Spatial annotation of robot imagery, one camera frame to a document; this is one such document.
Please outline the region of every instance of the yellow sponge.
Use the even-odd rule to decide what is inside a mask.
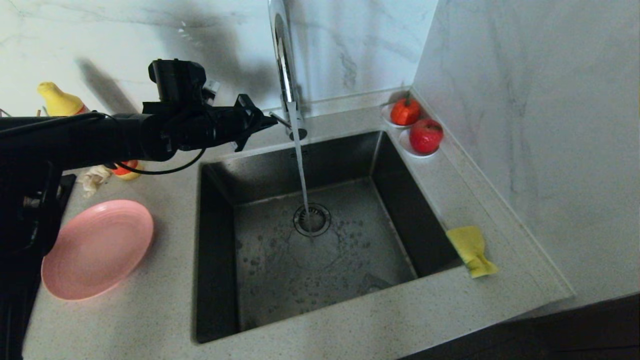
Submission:
[[[447,236],[469,269],[472,278],[491,275],[498,267],[484,256],[484,238],[476,226],[465,226],[447,231]]]

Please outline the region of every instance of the small white plate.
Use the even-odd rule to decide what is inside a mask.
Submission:
[[[410,131],[409,129],[404,130],[402,133],[400,133],[400,136],[398,137],[398,142],[400,143],[400,146],[403,148],[403,150],[407,154],[409,154],[409,156],[417,159],[426,159],[426,158],[432,157],[436,152],[438,152],[438,150],[436,150],[431,154],[423,154],[421,152],[417,152],[413,150],[413,147],[411,146],[411,142],[409,141],[409,131]]]
[[[389,126],[394,127],[396,129],[408,129],[409,127],[411,127],[411,125],[398,125],[391,122],[391,110],[393,109],[394,109],[394,104],[387,104],[382,106],[382,108],[380,109],[380,116],[382,116],[382,119]]]

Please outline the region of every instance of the crumpled paper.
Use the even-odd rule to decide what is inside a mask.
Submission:
[[[112,172],[104,165],[97,165],[94,167],[90,167],[85,173],[80,175],[76,182],[81,183],[84,189],[84,197],[92,197],[100,185],[102,185],[109,176],[111,176]]]

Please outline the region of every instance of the speckled countertop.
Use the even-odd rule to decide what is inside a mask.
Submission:
[[[307,127],[303,143],[383,129],[399,146],[399,131],[382,123],[379,108],[308,119]],[[223,145],[201,161],[286,147],[292,143],[276,126],[253,135],[244,152]],[[171,168],[192,156],[147,168]],[[431,158],[402,156],[446,229],[483,230],[498,274],[473,280],[460,266],[199,345],[193,340],[198,167],[129,182],[112,178],[90,199],[77,186],[63,222],[102,201],[136,200],[154,217],[154,244],[129,278],[95,299],[64,302],[41,287],[25,359],[397,359],[572,295],[450,136]]]

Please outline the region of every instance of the running water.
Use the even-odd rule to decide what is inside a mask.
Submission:
[[[300,146],[300,133],[298,132],[298,105],[295,101],[287,102],[289,109],[296,109],[292,113],[289,112],[289,122],[291,123],[291,131],[293,132],[293,141],[296,143],[296,157],[298,158],[298,170],[300,171],[300,183],[302,184],[302,199],[305,202],[305,214],[309,223],[312,214],[309,212],[309,199],[307,198],[307,182],[305,181],[305,169],[302,167],[302,147]]]

